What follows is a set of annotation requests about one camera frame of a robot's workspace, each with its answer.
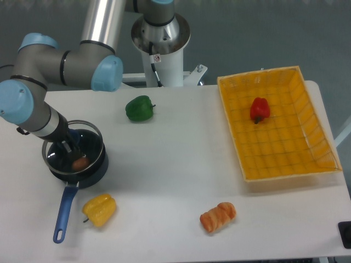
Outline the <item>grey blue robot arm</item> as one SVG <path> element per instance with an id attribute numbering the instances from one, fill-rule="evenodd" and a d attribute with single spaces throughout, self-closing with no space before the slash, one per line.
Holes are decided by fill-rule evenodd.
<path id="1" fill-rule="evenodd" d="M 23 134 L 49 142 L 70 141 L 68 122 L 46 101 L 49 84 L 114 92 L 122 83 L 116 56 L 125 1 L 90 1 L 77 51 L 59 50 L 40 33 L 22 41 L 13 73 L 1 83 L 1 117 Z"/>

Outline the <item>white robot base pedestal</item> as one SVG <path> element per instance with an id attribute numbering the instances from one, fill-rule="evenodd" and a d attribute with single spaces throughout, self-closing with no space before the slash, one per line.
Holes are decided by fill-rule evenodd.
<path id="1" fill-rule="evenodd" d="M 150 25 L 143 17 L 137 19 L 132 26 L 131 38 L 141 54 L 144 72 L 125 73 L 123 83 L 145 83 L 147 87 L 203 85 L 207 66 L 198 64 L 192 71 L 184 71 L 184 49 L 190 36 L 190 26 L 179 14 L 163 26 Z"/>

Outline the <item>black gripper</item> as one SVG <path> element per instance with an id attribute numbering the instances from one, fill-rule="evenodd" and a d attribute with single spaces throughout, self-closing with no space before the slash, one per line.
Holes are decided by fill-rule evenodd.
<path id="1" fill-rule="evenodd" d="M 22 135 L 32 134 L 47 142 L 61 142 L 67 153 L 78 152 L 82 153 L 79 143 L 80 138 L 70 138 L 70 144 L 67 141 L 69 134 L 69 124 L 63 116 L 51 116 L 47 125 L 38 131 L 27 131 L 21 127 L 16 128 L 17 132 Z"/>

